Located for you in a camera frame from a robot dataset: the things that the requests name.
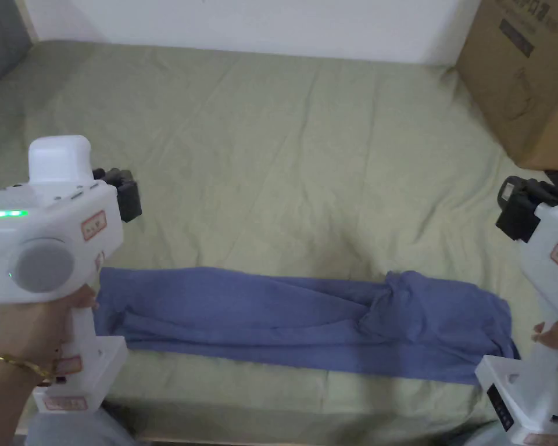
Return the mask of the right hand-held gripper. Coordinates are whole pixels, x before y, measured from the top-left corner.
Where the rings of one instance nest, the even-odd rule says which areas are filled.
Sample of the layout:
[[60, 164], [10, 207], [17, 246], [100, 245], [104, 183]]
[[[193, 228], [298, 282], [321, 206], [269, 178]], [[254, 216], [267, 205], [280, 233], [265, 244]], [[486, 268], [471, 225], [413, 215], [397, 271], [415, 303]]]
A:
[[[496, 226], [518, 244], [520, 269], [541, 302], [542, 334], [558, 325], [558, 188], [510, 176]], [[558, 347], [540, 341], [523, 360], [485, 355], [475, 370], [496, 423], [475, 445], [558, 445]]]

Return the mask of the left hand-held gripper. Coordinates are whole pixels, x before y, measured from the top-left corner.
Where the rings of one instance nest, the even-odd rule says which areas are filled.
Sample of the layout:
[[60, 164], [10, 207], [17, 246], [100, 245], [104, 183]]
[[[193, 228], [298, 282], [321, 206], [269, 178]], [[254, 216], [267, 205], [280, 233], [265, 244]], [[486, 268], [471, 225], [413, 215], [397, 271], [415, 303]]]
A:
[[[81, 135], [48, 136], [28, 150], [26, 183], [0, 189], [0, 305], [71, 295], [94, 280], [142, 213], [131, 171], [92, 169]], [[40, 412], [92, 413], [127, 359], [121, 336], [98, 336], [94, 313], [73, 309], [55, 381], [33, 397]]]

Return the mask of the person's left hand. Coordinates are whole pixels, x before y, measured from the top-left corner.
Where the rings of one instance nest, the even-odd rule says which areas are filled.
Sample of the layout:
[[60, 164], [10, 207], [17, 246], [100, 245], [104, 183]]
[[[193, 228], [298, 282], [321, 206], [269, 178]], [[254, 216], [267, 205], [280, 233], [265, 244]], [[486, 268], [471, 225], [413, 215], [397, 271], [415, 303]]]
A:
[[96, 293], [88, 285], [57, 300], [0, 306], [0, 356], [52, 371], [68, 343], [72, 310], [92, 308]]

